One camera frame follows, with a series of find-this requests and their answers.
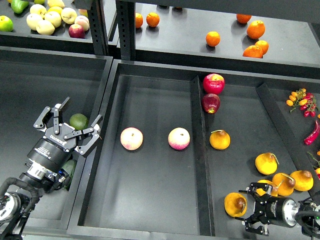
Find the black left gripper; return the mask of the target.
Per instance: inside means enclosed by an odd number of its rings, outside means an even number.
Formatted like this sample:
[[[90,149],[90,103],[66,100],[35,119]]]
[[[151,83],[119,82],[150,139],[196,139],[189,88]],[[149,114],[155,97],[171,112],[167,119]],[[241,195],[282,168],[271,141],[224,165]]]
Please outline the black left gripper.
[[[55,173],[62,168],[73,150],[87,157],[101,138],[99,125],[103,119],[101,114],[95,118],[90,127],[83,130],[75,131],[74,127],[63,123],[63,112],[69,100],[68,96],[62,103],[57,103],[53,107],[46,106],[43,109],[33,127],[45,134],[27,154],[30,160]],[[53,118],[53,127],[48,128],[47,123],[51,118]],[[87,138],[89,141],[85,145],[78,145],[80,139]]]

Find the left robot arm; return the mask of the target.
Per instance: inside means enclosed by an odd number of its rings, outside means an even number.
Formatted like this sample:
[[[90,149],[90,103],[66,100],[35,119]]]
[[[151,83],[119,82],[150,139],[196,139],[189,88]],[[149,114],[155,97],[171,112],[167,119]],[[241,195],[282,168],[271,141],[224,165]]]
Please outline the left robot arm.
[[[100,138],[98,115],[90,126],[77,130],[63,121],[68,100],[46,106],[33,126],[44,133],[27,154],[30,165],[18,178],[8,177],[0,186],[0,238],[21,240],[23,230],[45,193],[68,186],[77,162],[73,152],[87,156]]]

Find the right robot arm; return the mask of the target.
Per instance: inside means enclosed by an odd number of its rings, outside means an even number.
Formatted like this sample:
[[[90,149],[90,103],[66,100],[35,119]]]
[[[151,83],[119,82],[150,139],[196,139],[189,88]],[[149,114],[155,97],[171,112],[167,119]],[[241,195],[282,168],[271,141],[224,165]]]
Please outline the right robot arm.
[[[301,226],[301,233],[312,240],[320,238],[320,206],[310,197],[296,203],[290,197],[272,196],[273,186],[268,183],[252,182],[245,190],[239,190],[254,198],[253,214],[242,221],[250,233],[268,236],[269,225],[293,228]]]

